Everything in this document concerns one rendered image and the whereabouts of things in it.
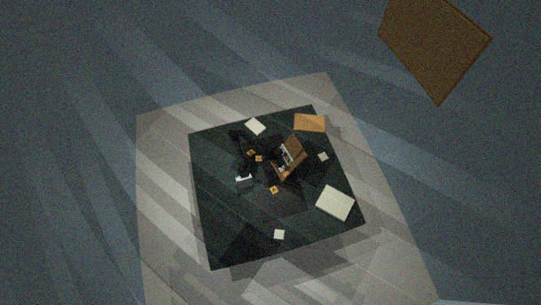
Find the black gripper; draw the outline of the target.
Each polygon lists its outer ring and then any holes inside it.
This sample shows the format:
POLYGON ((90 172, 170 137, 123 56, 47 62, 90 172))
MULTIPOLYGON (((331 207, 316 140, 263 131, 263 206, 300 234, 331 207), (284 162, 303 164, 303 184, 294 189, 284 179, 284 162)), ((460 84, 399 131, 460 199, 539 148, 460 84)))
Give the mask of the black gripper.
POLYGON ((279 157, 277 158, 277 157, 274 156, 274 153, 273 153, 272 158, 270 160, 276 160, 277 161, 276 164, 277 164, 278 168, 280 168, 285 164, 285 162, 281 159, 282 157, 284 157, 284 155, 280 154, 279 157))

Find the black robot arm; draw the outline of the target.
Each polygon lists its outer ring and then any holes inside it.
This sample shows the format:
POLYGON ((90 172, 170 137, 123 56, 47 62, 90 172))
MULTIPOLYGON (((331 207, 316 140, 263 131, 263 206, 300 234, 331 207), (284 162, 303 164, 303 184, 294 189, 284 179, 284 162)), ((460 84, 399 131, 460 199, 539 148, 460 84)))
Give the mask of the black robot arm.
POLYGON ((231 141, 234 144, 236 153, 239 158, 238 159, 239 167, 237 168, 237 171, 239 172, 240 179, 248 177, 249 173, 247 170, 248 160, 247 158, 244 157, 244 154, 242 152, 242 149, 239 143, 239 136, 243 136, 248 141, 248 143, 252 145, 256 154, 263 153, 263 156, 261 157, 263 161, 265 159, 271 159, 273 153, 274 153, 274 156, 277 158, 279 157, 280 154, 283 153, 279 146, 271 142, 269 142, 267 146, 262 146, 261 144, 258 144, 251 136, 248 135, 248 133, 245 130, 232 129, 229 131, 229 136, 230 136, 231 141))

